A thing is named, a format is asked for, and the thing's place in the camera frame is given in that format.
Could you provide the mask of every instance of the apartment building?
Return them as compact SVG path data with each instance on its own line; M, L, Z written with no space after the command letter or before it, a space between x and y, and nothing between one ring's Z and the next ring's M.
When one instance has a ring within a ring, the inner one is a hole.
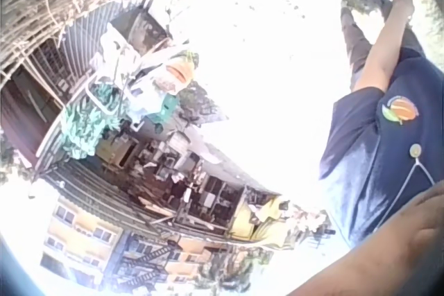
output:
M40 265L78 284L96 288L122 231L60 196L44 240Z

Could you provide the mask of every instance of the leg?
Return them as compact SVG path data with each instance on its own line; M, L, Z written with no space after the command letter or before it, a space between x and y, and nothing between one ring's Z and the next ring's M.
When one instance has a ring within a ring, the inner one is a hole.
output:
M384 17L384 21L387 21L387 18L389 17L392 8L392 3L389 0L381 0L381 2L382 2L381 4L382 16ZM402 36L401 47L407 49L413 49L422 56L425 56L424 50L421 47L421 43L419 42L418 38L416 37L415 33L412 31L410 26L407 26L405 28L404 36Z
M372 45L366 39L362 30L356 25L353 15L348 8L342 8L341 10L341 24L348 59L350 61L350 67L352 68L350 86L352 89L361 75L362 68L366 63Z

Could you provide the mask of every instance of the cable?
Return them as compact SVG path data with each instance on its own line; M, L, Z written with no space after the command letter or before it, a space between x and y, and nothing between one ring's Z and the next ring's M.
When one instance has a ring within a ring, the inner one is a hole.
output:
M394 201L392 202L392 204L390 205L390 207L388 208L388 210L386 211L386 213L384 214L384 216L382 217L382 219L380 220L380 222L377 224L375 230L377 228L379 228L381 226L382 223L384 223L384 221L386 220L388 214L391 212L391 210L393 209L393 206L395 206L395 203L398 201L398 199L400 198L402 192L404 192L405 190L405 186L407 185L407 183L409 182L411 176L413 175L413 172L415 171L416 167L420 167L422 169L422 171L424 171L425 175L427 176L427 178L429 179L430 183L432 183L432 186L435 184L435 181L433 179L433 177L430 175L429 171L424 167L424 165L419 161L418 158L415 158L415 164L411 167L409 175L407 176L404 184L401 186L400 191L398 192L398 194L396 195Z

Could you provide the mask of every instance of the orange logo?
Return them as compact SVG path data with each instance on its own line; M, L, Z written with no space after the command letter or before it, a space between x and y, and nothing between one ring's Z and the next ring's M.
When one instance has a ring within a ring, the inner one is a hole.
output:
M412 121L419 115L416 106L403 96L395 96L390 99L387 106L382 105L382 114L388 121L397 122L400 125L403 121Z

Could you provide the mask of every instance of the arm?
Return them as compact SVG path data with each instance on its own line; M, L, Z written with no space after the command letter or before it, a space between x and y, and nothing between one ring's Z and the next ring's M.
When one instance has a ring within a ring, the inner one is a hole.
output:
M290 296L395 295L444 231L444 182L417 195L359 247Z
M386 92L398 64L405 26L413 11L412 0L393 0L390 15L368 54L362 76L358 79L353 91L365 87L376 87Z

